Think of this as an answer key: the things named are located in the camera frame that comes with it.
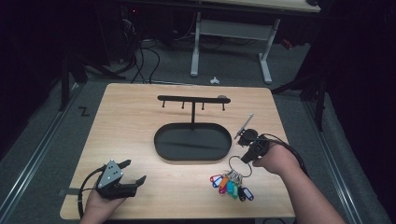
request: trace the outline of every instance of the human hand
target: human hand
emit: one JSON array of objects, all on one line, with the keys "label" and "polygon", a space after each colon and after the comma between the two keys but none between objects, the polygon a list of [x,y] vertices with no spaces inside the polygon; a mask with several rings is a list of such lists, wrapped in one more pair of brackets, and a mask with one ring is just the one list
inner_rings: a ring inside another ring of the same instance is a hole
[{"label": "human hand", "polygon": [[125,200],[126,198],[114,200],[104,199],[95,189],[91,190],[85,207],[84,216],[82,217],[80,223],[104,223],[110,218],[114,210],[116,210]]},{"label": "human hand", "polygon": [[283,175],[289,170],[300,169],[300,165],[294,155],[285,147],[270,143],[268,152],[253,163],[255,167],[264,167],[268,172]]}]

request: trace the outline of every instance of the black oval base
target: black oval base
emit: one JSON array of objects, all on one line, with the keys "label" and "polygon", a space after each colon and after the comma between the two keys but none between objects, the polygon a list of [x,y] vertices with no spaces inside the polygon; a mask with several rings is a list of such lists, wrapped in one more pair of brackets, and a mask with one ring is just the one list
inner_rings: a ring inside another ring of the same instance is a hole
[{"label": "black oval base", "polygon": [[217,161],[230,151],[230,133],[216,123],[169,123],[154,136],[157,153],[169,161]]}]

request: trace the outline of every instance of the gray carpet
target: gray carpet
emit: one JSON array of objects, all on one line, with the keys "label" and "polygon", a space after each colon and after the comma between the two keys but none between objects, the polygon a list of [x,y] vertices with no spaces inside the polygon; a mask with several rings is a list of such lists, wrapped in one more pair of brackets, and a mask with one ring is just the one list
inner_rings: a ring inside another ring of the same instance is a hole
[{"label": "gray carpet", "polygon": [[[145,42],[145,45],[149,46],[150,44],[152,43]],[[211,44],[204,47],[214,48],[217,46]],[[235,45],[221,45],[218,49],[203,49],[198,77],[190,77],[191,46],[169,48],[159,44],[153,49],[161,56],[160,66],[152,77],[154,83],[166,81],[211,85],[210,79],[216,77],[220,81],[220,86],[273,89],[293,80],[309,46],[296,47],[290,50],[279,45],[272,47],[268,58],[274,80],[271,86],[265,85],[262,81],[256,52],[246,53],[239,47],[237,49]],[[143,52],[145,63],[141,72],[145,80],[149,80],[148,75],[157,63],[157,57],[148,50]],[[114,64],[111,69],[115,70],[120,66]],[[130,81],[135,73],[136,68],[126,72],[124,74],[127,77],[126,82]],[[14,209],[11,209],[12,213],[7,223],[78,223],[77,221],[62,220],[59,212],[64,200],[64,190],[70,184],[95,113],[109,82],[116,81],[90,76],[88,83],[78,88],[80,93],[64,114],[61,125],[56,129],[57,132],[46,147],[47,151],[44,159],[35,171],[34,177],[29,180],[29,184],[17,205]],[[136,83],[140,82],[143,82],[141,77],[136,80]],[[332,110],[329,97],[326,98],[326,110],[323,117],[324,132],[318,133],[316,127],[312,125],[312,118],[306,109],[310,103],[300,102],[296,93],[298,92],[286,91],[283,94],[275,95],[276,106],[290,144],[304,158],[312,180],[345,220],[349,220],[325,160],[322,143],[319,139],[319,134],[322,134],[332,150],[337,167],[346,181],[353,202],[358,208],[361,223],[390,223],[386,212],[377,201],[375,193],[345,139],[342,128]],[[6,171],[0,174],[0,178],[3,180],[0,187],[1,202],[5,200],[24,166],[35,153],[35,149],[39,146],[50,123],[56,116],[59,116],[57,110],[60,106],[60,99],[60,85],[57,85],[47,102],[37,109],[31,117],[29,125],[17,143],[1,161],[0,167],[2,171]],[[81,106],[87,108],[86,114],[89,114],[88,117],[81,116]],[[285,219],[285,221],[291,223],[292,219]]]}]

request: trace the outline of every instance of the key rack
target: key rack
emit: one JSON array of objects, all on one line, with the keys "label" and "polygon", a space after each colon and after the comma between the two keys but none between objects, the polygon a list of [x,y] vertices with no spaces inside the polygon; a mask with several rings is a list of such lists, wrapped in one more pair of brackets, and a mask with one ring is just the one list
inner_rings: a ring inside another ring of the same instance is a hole
[{"label": "key rack", "polygon": [[159,101],[191,103],[190,123],[169,123],[163,125],[154,136],[157,153],[169,161],[217,161],[224,158],[232,144],[230,133],[217,123],[195,122],[196,104],[225,104],[231,100],[226,96],[217,98],[159,95]]}]

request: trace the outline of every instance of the forearm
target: forearm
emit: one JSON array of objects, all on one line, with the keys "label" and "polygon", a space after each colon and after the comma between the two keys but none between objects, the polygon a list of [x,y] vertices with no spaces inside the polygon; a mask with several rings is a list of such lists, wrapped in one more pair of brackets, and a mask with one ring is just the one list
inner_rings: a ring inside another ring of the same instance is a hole
[{"label": "forearm", "polygon": [[105,220],[100,219],[100,214],[95,214],[94,212],[86,212],[82,217],[80,224],[102,224]]},{"label": "forearm", "polygon": [[299,224],[345,223],[329,201],[301,171],[287,171],[281,175],[288,190]]}]

